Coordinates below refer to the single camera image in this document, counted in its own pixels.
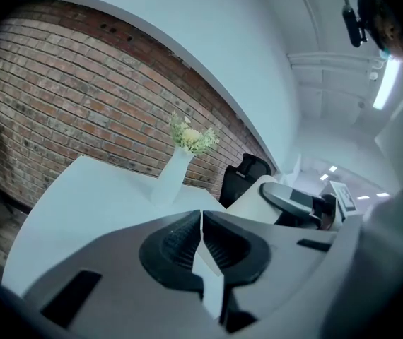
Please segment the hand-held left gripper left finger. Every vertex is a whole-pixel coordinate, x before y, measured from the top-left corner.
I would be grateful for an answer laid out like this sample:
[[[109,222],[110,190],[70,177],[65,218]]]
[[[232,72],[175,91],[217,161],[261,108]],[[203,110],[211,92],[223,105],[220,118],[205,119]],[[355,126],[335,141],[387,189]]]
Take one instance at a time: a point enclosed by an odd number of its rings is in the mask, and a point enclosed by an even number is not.
[[[94,239],[42,274],[25,301],[67,338],[218,338],[192,271],[199,211]]]

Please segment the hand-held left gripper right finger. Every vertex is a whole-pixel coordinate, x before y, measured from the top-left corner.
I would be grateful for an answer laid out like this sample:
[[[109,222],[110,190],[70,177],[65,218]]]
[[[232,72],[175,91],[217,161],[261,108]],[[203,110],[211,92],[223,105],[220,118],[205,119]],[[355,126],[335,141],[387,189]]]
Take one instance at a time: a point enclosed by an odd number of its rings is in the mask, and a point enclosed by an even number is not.
[[[223,274],[221,315],[205,331],[320,331],[339,286],[342,230],[205,211],[203,234]]]

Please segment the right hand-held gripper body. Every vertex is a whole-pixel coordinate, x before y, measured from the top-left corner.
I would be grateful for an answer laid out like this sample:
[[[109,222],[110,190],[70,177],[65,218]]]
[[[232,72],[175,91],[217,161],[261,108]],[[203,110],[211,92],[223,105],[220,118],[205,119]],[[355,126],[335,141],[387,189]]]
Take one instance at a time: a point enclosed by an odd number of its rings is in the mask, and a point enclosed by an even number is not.
[[[321,226],[323,231],[338,231],[344,221],[358,215],[358,208],[344,183],[329,181],[318,198],[321,205]]]

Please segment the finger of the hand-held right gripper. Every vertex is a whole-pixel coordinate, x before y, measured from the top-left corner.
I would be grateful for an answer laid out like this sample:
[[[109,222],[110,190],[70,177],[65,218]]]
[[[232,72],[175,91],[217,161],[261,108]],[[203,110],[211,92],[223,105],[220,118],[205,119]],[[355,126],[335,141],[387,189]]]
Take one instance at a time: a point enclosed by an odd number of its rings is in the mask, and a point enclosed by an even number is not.
[[[261,184],[259,194],[270,206],[280,212],[275,225],[305,229],[321,228],[321,197],[312,196],[277,182]]]

